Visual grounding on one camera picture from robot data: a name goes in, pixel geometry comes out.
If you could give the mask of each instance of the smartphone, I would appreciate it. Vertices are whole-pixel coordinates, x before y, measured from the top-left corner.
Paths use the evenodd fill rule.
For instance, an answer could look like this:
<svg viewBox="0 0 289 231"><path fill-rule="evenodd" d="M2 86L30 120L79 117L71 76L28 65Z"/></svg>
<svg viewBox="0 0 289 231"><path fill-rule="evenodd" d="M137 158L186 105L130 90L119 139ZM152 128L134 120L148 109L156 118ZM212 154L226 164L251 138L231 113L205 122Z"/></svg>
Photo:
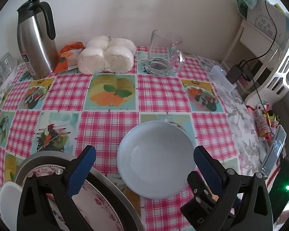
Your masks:
<svg viewBox="0 0 289 231"><path fill-rule="evenodd" d="M274 136L274 140L267 152L267 155L264 158L264 162L262 163L261 172L266 177L268 177L281 154L281 150L283 149L285 140L286 140L286 131L281 125L278 125L277 132Z"/></svg>

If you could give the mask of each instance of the white bowl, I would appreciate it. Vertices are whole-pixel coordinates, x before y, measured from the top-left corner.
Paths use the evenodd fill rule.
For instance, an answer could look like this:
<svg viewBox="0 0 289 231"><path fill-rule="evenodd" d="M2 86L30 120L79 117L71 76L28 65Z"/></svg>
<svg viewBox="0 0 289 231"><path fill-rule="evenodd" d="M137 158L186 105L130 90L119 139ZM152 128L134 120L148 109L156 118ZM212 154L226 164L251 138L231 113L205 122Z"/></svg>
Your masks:
<svg viewBox="0 0 289 231"><path fill-rule="evenodd" d="M145 122L122 139L117 166L122 180L137 194L161 199L187 186L195 170L194 146L178 127L162 121Z"/></svg>
<svg viewBox="0 0 289 231"><path fill-rule="evenodd" d="M22 187L8 181L3 184L0 191L0 214L4 224L11 231L17 230L17 215Z"/></svg>

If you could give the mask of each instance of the metal tray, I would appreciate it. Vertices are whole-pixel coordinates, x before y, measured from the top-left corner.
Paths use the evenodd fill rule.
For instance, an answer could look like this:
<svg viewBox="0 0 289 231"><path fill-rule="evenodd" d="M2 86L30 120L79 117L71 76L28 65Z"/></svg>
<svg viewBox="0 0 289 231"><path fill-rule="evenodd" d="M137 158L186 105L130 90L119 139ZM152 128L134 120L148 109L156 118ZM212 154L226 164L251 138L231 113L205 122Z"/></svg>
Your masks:
<svg viewBox="0 0 289 231"><path fill-rule="evenodd" d="M42 151L25 159L17 169L14 182L21 185L29 171L37 166L54 164L66 167L74 156L57 151ZM142 221L125 195L102 173L91 168L87 180L109 201L117 213L124 231L145 231Z"/></svg>

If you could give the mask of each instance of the plate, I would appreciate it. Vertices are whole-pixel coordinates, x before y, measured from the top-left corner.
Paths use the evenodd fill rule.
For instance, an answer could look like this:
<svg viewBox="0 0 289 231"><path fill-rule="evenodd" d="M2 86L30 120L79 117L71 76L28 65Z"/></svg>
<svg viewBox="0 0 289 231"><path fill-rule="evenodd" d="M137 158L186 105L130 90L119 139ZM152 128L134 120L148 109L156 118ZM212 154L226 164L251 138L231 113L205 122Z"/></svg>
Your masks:
<svg viewBox="0 0 289 231"><path fill-rule="evenodd" d="M119 174L141 196L168 198L187 186L187 176L196 168L193 151L189 137L178 127L145 122L122 139L117 154Z"/></svg>
<svg viewBox="0 0 289 231"><path fill-rule="evenodd" d="M31 171L39 177L51 175L58 168L65 169L62 166L46 164L38 166ZM110 205L107 199L87 180L84 181L79 193L74 195L72 200L93 230L123 231L122 223L113 207ZM69 231L51 194L49 195L49 203L59 227L62 230Z"/></svg>

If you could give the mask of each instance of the blue gripper pad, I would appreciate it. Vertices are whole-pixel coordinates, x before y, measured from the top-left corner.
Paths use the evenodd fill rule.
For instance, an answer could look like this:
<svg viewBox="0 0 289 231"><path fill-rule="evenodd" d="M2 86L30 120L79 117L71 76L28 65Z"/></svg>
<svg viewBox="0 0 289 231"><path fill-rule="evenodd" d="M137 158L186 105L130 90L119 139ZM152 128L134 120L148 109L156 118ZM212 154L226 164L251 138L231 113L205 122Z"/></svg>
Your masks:
<svg viewBox="0 0 289 231"><path fill-rule="evenodd" d="M214 166L218 166L218 168L221 169L221 167L219 167L219 165L222 166L220 162L214 160L203 146L197 146L194 149L194 162L212 193L221 196L223 194L223 179L220 173L214 168Z"/></svg>
<svg viewBox="0 0 289 231"><path fill-rule="evenodd" d="M79 193L95 160L96 160L96 150L93 146L90 146L87 153L84 155L84 157L81 159L74 172L69 177L68 187L66 191L70 198L73 195Z"/></svg>

